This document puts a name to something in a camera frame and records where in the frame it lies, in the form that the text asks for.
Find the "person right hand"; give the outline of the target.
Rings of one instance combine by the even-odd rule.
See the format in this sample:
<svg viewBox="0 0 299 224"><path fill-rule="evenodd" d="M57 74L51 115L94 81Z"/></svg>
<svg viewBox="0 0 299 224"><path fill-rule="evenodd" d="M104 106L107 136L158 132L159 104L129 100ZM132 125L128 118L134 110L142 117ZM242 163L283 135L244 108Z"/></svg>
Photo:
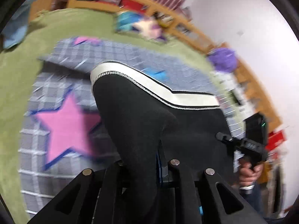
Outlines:
<svg viewBox="0 0 299 224"><path fill-rule="evenodd" d="M251 163L247 158L242 157L239 159L239 185L241 187L247 187L253 185L263 172L263 163L256 165L253 169Z"/></svg>

